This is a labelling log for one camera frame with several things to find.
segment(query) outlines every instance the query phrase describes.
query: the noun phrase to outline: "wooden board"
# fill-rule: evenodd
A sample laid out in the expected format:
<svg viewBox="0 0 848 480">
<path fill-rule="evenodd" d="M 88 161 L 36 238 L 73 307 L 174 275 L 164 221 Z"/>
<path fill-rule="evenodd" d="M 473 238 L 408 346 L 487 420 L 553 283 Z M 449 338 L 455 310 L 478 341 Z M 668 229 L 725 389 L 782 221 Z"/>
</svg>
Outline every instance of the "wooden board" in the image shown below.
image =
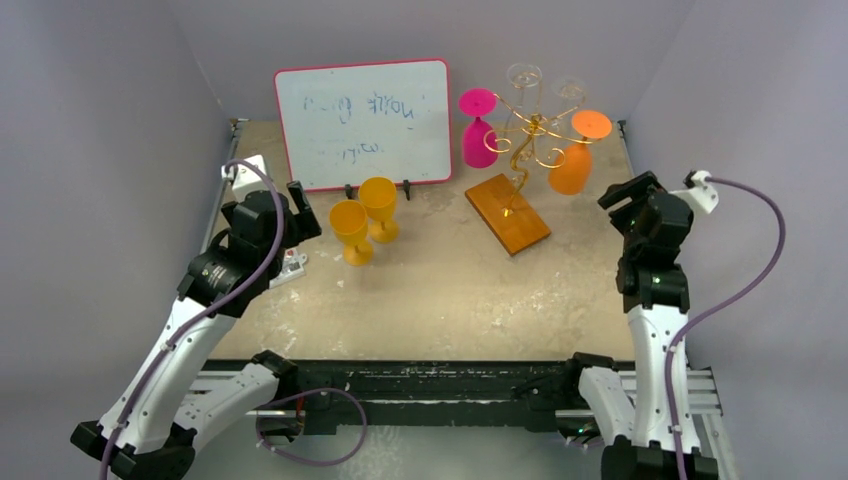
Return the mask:
<svg viewBox="0 0 848 480">
<path fill-rule="evenodd" d="M 510 255 L 535 245 L 551 234 L 551 229 L 520 193 L 512 202 L 513 213 L 504 216 L 503 207 L 513 190 L 512 182 L 506 175 L 500 174 L 465 191 L 465 197 Z"/>
</svg>

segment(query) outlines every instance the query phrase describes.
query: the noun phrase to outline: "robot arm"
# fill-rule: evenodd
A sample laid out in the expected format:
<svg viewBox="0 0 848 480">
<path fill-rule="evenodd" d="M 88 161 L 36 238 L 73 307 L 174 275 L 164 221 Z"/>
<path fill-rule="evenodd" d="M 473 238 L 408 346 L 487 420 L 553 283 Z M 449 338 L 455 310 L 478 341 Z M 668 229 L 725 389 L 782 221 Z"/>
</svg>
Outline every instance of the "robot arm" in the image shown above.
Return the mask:
<svg viewBox="0 0 848 480">
<path fill-rule="evenodd" d="M 705 171 L 692 172 L 688 189 L 668 192 L 647 172 L 611 186 L 598 200 L 604 209 L 625 202 L 610 218 L 624 236 L 616 284 L 633 337 L 637 385 L 634 407 L 613 370 L 596 366 L 581 372 L 580 395 L 595 412 L 608 446 L 602 463 L 605 479 L 677 478 L 674 429 L 681 432 L 692 478 L 717 478 L 711 459 L 700 456 L 689 412 L 685 355 L 674 356 L 671 371 L 680 425 L 672 425 L 664 370 L 671 340 L 689 320 L 688 283 L 674 261 L 694 212 L 708 214 L 718 204 L 708 177 Z M 675 348 L 683 350 L 684 342 Z"/>
<path fill-rule="evenodd" d="M 265 173 L 261 156 L 246 162 Z M 216 235 L 209 248 L 189 263 L 159 339 L 118 401 L 99 421 L 79 424 L 71 437 L 74 445 L 96 459 L 108 451 L 113 473 L 125 480 L 182 478 L 196 452 L 212 437 L 245 412 L 276 397 L 280 378 L 286 373 L 282 359 L 257 360 L 225 385 L 194 403 L 181 405 L 212 350 L 250 301 L 267 290 L 270 280 L 282 269 L 282 255 L 274 252 L 273 261 L 255 282 L 216 312 L 193 320 L 245 283 L 271 254 L 277 229 L 272 195 L 279 196 L 283 207 L 279 252 L 321 234 L 298 182 L 288 185 L 299 211 L 294 214 L 287 199 L 268 191 L 251 169 L 241 167 L 229 179 L 237 201 L 225 204 L 221 210 L 230 227 Z M 227 246 L 223 247 L 220 244 L 225 238 Z M 175 332 L 182 335 L 170 343 Z M 163 351 L 169 354 L 157 361 Z M 139 384 L 144 387 L 126 420 L 119 424 L 126 403 L 132 400 Z M 114 446 L 110 446 L 107 439 L 113 437 Z"/>
</svg>

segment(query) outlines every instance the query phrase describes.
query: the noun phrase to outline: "purple cable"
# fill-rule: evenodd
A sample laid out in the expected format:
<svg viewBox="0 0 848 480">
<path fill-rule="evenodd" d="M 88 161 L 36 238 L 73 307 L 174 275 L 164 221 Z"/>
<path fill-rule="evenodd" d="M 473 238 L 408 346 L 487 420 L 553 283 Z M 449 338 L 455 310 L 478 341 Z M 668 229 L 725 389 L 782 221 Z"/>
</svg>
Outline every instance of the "purple cable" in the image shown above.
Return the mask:
<svg viewBox="0 0 848 480">
<path fill-rule="evenodd" d="M 268 440 L 266 440 L 265 437 L 262 436 L 262 432 L 259 431 L 259 420 L 261 419 L 261 417 L 256 419 L 256 439 L 259 440 L 259 444 L 268 449 L 268 451 L 270 451 L 271 453 L 276 453 L 281 457 L 288 458 L 289 460 L 294 460 L 295 462 L 302 463 L 304 465 L 309 465 L 311 467 L 332 467 L 333 465 L 338 465 L 342 462 L 346 462 L 350 460 L 351 457 L 356 455 L 356 452 L 358 452 L 359 449 L 362 448 L 362 444 L 365 443 L 365 435 L 368 432 L 368 420 L 365 418 L 365 409 L 362 408 L 362 404 L 359 403 L 353 395 L 345 392 L 344 390 L 339 390 L 338 388 L 331 387 L 307 390 L 305 392 L 298 393 L 297 395 L 292 395 L 291 397 L 286 397 L 281 400 L 275 400 L 267 405 L 263 405 L 262 407 L 260 407 L 260 409 L 278 408 L 288 402 L 291 402 L 292 400 L 297 400 L 299 398 L 307 397 L 309 395 L 314 395 L 316 393 L 321 392 L 338 393 L 339 395 L 342 395 L 343 397 L 346 397 L 348 400 L 350 400 L 353 405 L 356 406 L 356 409 L 359 410 L 359 416 L 362 417 L 362 433 L 359 435 L 359 440 L 356 442 L 356 445 L 350 452 L 335 460 L 311 460 L 277 449 L 275 446 L 268 443 Z"/>
<path fill-rule="evenodd" d="M 766 267 L 757 275 L 757 278 L 751 281 L 745 288 L 740 290 L 738 293 L 728 298 L 727 300 L 719 303 L 718 305 L 706 310 L 701 313 L 697 317 L 693 318 L 689 323 L 687 323 L 683 328 L 677 332 L 677 335 L 671 339 L 671 343 L 668 349 L 668 352 L 665 356 L 665 388 L 666 394 L 668 395 L 668 406 L 671 411 L 671 424 L 672 425 L 680 425 L 680 414 L 677 411 L 677 401 L 674 398 L 674 384 L 672 383 L 671 371 L 672 371 L 672 363 L 674 362 L 674 353 L 675 346 L 683 339 L 683 337 L 689 333 L 689 330 L 692 330 L 696 325 L 703 322 L 710 315 L 718 312 L 719 310 L 724 309 L 725 307 L 733 304 L 740 298 L 744 297 L 751 290 L 753 290 L 766 276 L 771 273 L 774 266 L 777 264 L 777 260 L 780 258 L 780 254 L 783 253 L 783 245 L 786 242 L 786 222 L 783 219 L 783 213 L 780 211 L 780 207 L 777 206 L 777 203 L 774 202 L 768 195 L 757 190 L 756 188 L 749 187 L 747 185 L 741 184 L 739 182 L 734 182 L 733 180 L 725 180 L 721 178 L 713 178 L 707 177 L 707 181 L 712 183 L 718 183 L 721 185 L 727 185 L 729 187 L 738 188 L 740 190 L 744 190 L 750 194 L 753 194 L 764 202 L 766 202 L 769 207 L 774 211 L 775 216 L 777 217 L 777 228 L 778 228 L 778 237 L 777 237 L 777 248 L 774 250 L 774 254 L 771 256 L 771 260 L 769 260 Z M 677 474 L 680 480 L 686 480 L 686 465 L 683 463 L 683 440 L 681 439 L 682 432 L 675 431 L 674 432 L 674 450 L 675 457 L 677 458 Z"/>
<path fill-rule="evenodd" d="M 202 312 L 198 313 L 189 321 L 187 321 L 182 327 L 178 328 L 174 332 L 174 334 L 171 335 L 171 337 L 168 338 L 168 340 L 165 342 L 165 344 L 168 345 L 170 349 L 160 350 L 159 353 L 156 354 L 155 357 L 153 357 L 153 361 L 150 362 L 150 365 L 138 379 L 138 383 L 135 385 L 135 388 L 133 388 L 133 391 L 127 397 L 127 401 L 124 404 L 124 408 L 121 410 L 120 415 L 118 415 L 118 421 L 116 423 L 119 426 L 115 427 L 112 430 L 112 434 L 109 435 L 109 439 L 106 441 L 106 447 L 103 449 L 103 456 L 100 458 L 100 480 L 108 480 L 109 461 L 112 457 L 112 450 L 114 450 L 115 444 L 118 441 L 118 435 L 120 435 L 121 430 L 123 429 L 121 425 L 124 425 L 126 423 L 127 418 L 129 418 L 133 407 L 138 402 L 141 393 L 144 391 L 144 388 L 150 382 L 150 378 L 153 376 L 153 372 L 155 372 L 156 369 L 159 368 L 159 365 L 162 364 L 162 361 L 165 360 L 165 357 L 173 351 L 173 348 L 177 345 L 177 341 L 179 341 L 180 338 L 182 338 L 182 336 L 185 335 L 185 333 L 189 331 L 193 326 L 195 326 L 198 322 L 204 320 L 209 315 L 212 315 L 213 313 L 218 311 L 219 308 L 229 303 L 233 298 L 241 295 L 241 293 L 244 292 L 247 287 L 252 285 L 253 282 L 255 282 L 259 278 L 259 276 L 262 275 L 263 272 L 265 272 L 268 266 L 271 265 L 271 262 L 274 260 L 274 257 L 277 255 L 277 250 L 279 250 L 280 244 L 283 241 L 284 224 L 283 203 L 280 201 L 280 196 L 277 195 L 277 189 L 274 187 L 274 183 L 271 181 L 271 179 L 268 178 L 265 174 L 263 174 L 261 170 L 251 165 L 250 163 L 245 162 L 244 160 L 230 160 L 229 162 L 227 162 L 224 168 L 229 170 L 235 167 L 236 165 L 241 165 L 255 173 L 259 177 L 259 179 L 262 180 L 262 183 L 265 184 L 265 187 L 268 189 L 268 191 L 272 193 L 271 199 L 274 201 L 274 209 L 277 212 L 277 230 L 274 233 L 274 241 L 271 244 L 271 250 L 268 252 L 268 255 L 265 257 L 262 263 L 259 264 L 259 266 L 256 268 L 256 271 L 253 272 L 249 277 L 247 277 L 244 283 L 233 289 L 232 292 L 228 293 L 217 302 L 214 302 L 212 303 L 212 305 L 206 307 Z"/>
</svg>

